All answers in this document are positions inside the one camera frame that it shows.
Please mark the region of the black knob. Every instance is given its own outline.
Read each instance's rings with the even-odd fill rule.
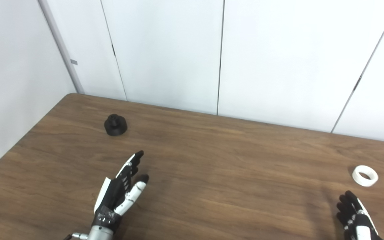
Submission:
[[[119,136],[127,130],[127,121],[122,116],[111,114],[105,121],[105,129],[108,135]]]

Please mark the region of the silver metal connector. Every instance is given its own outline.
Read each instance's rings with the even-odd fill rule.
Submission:
[[[79,233],[79,232],[74,232],[72,234],[72,237],[79,238],[80,240],[87,240],[88,239],[88,234],[85,233]]]

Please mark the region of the wooden table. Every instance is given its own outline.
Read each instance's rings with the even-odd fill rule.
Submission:
[[[122,136],[105,133],[112,113]],[[87,233],[104,178],[141,149],[151,179],[117,239],[340,240],[346,190],[384,238],[384,142],[70,94],[0,160],[0,240]],[[374,186],[352,180],[360,164]]]

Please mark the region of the metal cylinder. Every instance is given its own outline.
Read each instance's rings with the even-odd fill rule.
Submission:
[[[92,226],[87,240],[112,240],[113,231],[102,226]]]

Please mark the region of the white tape roll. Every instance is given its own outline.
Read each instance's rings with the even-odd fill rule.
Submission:
[[[364,173],[367,175],[370,179],[366,179],[363,176],[361,176],[360,173]],[[369,166],[359,165],[355,167],[355,170],[353,170],[352,178],[361,186],[364,187],[371,187],[373,184],[375,184],[378,181],[378,175],[374,169],[372,169]]]

